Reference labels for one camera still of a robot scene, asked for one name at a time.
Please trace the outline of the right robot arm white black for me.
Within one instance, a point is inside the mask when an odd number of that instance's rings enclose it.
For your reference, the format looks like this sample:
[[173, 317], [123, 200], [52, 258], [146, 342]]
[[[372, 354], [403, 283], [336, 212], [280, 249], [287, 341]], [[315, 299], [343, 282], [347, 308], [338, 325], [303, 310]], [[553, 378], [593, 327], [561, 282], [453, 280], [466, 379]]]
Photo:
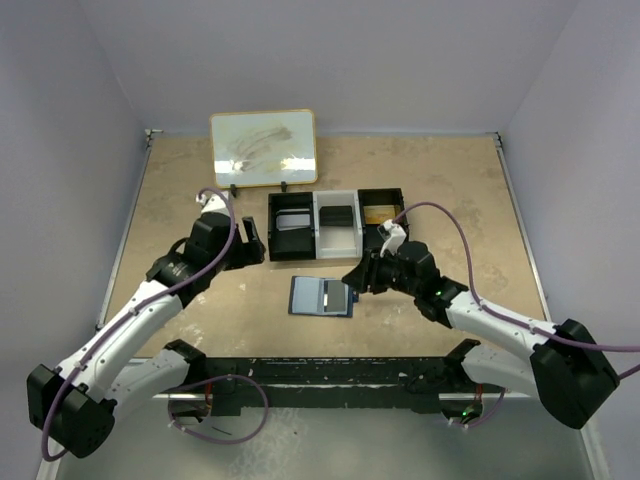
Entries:
[[442, 275], [422, 242], [406, 242], [394, 253], [369, 250], [342, 281], [360, 294], [403, 293], [427, 320], [481, 338], [445, 366], [446, 383], [456, 391], [479, 383], [523, 393], [579, 430], [620, 384], [584, 325], [536, 320], [480, 298]]

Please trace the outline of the white middle tray compartment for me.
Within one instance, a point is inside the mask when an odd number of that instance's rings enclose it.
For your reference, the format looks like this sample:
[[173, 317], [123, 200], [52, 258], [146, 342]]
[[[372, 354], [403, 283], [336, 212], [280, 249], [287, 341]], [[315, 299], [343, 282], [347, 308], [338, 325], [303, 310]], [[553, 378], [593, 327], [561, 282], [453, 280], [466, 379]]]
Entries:
[[[316, 259], [355, 259], [363, 252], [363, 227], [356, 190], [315, 191], [313, 194]], [[351, 227], [321, 227], [319, 208], [322, 206], [350, 205], [354, 222]]]

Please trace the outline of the white card in tray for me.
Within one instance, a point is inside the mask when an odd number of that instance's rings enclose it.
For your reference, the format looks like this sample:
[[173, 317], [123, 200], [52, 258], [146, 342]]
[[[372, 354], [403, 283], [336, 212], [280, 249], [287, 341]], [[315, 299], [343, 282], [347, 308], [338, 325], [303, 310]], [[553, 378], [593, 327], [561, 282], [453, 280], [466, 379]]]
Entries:
[[309, 209], [282, 209], [275, 217], [278, 231], [308, 229], [311, 227], [313, 215]]

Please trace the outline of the blue leather card holder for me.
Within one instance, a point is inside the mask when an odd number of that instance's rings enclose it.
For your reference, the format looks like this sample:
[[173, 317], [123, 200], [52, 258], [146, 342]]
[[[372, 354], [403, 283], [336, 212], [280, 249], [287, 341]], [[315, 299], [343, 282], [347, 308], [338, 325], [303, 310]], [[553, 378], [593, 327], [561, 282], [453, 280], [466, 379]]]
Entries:
[[342, 314], [324, 312], [324, 283], [334, 278], [293, 276], [291, 279], [288, 313], [290, 315], [351, 318], [359, 294], [348, 288], [348, 307]]

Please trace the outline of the black card case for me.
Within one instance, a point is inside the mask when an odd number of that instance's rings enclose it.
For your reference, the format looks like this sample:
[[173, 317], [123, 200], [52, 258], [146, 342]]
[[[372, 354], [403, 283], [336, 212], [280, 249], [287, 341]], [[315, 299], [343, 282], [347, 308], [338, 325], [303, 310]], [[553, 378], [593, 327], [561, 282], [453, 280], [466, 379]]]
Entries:
[[321, 227], [351, 227], [354, 222], [353, 208], [350, 205], [322, 206], [319, 208]]

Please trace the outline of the black tray compartment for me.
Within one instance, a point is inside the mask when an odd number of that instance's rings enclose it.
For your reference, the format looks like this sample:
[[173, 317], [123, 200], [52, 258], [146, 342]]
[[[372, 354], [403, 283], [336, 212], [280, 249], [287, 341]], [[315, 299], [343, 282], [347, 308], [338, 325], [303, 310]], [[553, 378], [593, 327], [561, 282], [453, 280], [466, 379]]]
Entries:
[[311, 192], [268, 196], [268, 251], [272, 262], [316, 259]]
[[405, 202], [402, 190], [400, 188], [382, 188], [382, 189], [359, 189], [358, 198], [360, 205], [360, 215], [363, 227], [363, 249], [380, 248], [383, 244], [383, 238], [378, 233], [377, 227], [380, 225], [368, 225], [365, 223], [363, 207], [365, 205], [397, 205], [400, 213], [405, 209]]

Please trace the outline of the black left tray compartment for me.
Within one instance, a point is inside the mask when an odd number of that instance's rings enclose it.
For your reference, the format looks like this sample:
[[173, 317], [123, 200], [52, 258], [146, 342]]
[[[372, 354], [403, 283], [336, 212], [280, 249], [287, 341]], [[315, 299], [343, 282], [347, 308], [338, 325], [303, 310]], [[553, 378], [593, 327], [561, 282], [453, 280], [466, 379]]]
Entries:
[[268, 196], [268, 251], [272, 262], [316, 259], [311, 192]]

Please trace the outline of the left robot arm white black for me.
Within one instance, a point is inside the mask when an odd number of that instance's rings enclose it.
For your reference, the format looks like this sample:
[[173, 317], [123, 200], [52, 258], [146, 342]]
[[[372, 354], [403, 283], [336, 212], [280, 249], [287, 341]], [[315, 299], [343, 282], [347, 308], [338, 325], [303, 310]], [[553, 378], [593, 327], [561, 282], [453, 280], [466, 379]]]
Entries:
[[183, 312], [226, 270], [259, 265], [265, 247], [251, 217], [207, 212], [189, 236], [154, 261], [128, 303], [75, 353], [55, 367], [36, 366], [26, 379], [28, 417], [40, 430], [41, 455], [55, 462], [85, 458], [116, 423], [161, 392], [194, 392], [214, 382], [206, 355], [183, 340], [143, 364], [128, 362], [157, 330]]

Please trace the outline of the whiteboard with wooden frame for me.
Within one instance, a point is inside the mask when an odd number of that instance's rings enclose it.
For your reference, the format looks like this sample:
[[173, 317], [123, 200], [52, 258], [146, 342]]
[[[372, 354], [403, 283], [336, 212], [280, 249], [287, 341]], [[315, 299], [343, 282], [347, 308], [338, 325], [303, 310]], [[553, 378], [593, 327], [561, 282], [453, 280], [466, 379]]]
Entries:
[[318, 179], [310, 109], [216, 113], [209, 131], [214, 181], [220, 188], [306, 185]]

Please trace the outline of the gold card in tray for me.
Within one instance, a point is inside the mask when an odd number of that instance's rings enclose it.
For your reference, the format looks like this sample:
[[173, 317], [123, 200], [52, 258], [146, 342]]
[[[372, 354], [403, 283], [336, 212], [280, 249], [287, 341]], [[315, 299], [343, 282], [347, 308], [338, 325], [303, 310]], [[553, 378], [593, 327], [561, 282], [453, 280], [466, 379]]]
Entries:
[[368, 225], [378, 225], [386, 220], [393, 220], [400, 213], [397, 205], [365, 205], [363, 214], [365, 223]]

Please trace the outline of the black right tray compartment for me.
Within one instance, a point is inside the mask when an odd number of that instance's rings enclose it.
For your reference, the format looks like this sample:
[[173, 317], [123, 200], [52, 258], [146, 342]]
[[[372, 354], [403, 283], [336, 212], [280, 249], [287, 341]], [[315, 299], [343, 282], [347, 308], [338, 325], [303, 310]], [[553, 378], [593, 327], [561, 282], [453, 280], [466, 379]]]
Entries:
[[405, 209], [405, 202], [402, 190], [400, 188], [382, 188], [382, 189], [359, 189], [358, 198], [360, 205], [360, 215], [363, 227], [363, 249], [380, 248], [383, 244], [383, 238], [378, 233], [377, 227], [380, 225], [368, 225], [365, 223], [363, 207], [365, 205], [397, 205], [400, 213]]

